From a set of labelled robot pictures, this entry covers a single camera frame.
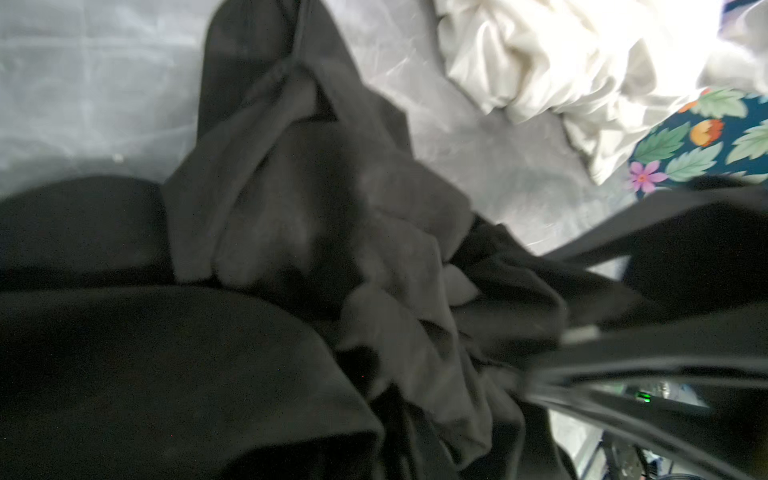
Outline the black cloth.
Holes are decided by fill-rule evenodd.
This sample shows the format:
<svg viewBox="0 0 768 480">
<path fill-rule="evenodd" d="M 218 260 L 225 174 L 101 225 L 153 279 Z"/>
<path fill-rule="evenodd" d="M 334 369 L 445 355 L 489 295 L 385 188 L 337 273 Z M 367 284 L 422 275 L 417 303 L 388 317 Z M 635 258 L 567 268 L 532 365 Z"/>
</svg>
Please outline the black cloth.
<svg viewBox="0 0 768 480">
<path fill-rule="evenodd" d="M 511 381 L 652 304 L 412 153 L 319 1 L 227 1 L 162 184 L 1 203 L 5 479 L 563 479 Z"/>
</svg>

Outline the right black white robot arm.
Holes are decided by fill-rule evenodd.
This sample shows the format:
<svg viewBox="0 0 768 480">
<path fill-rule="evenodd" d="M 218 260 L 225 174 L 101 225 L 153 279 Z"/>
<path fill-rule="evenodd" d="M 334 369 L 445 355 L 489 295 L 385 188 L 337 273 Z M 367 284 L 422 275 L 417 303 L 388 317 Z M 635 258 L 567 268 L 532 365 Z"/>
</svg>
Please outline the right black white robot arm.
<svg viewBox="0 0 768 480">
<path fill-rule="evenodd" d="M 551 258 L 627 257 L 651 304 L 612 332 L 533 357 L 523 396 L 709 479 L 767 475 L 767 191 L 707 177 L 654 193 Z"/>
</svg>

